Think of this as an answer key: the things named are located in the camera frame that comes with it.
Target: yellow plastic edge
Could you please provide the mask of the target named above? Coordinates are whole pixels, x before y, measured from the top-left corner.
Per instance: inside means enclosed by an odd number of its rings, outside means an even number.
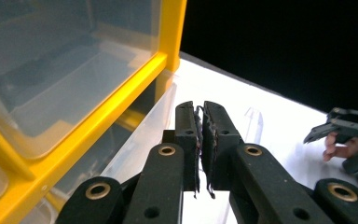
[[[36,176],[33,181],[8,172],[9,187],[0,198],[0,223],[20,222],[49,189],[75,164],[112,123],[167,65],[167,55],[157,53],[124,85],[96,108],[50,154],[25,161]]]
[[[179,67],[180,43],[186,14],[186,0],[163,0],[161,6],[159,51],[168,55],[166,69]]]

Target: dark backdrop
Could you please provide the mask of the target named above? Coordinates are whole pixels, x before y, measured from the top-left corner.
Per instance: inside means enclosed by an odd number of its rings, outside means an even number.
[[[324,112],[358,109],[358,0],[188,0],[181,51]]]

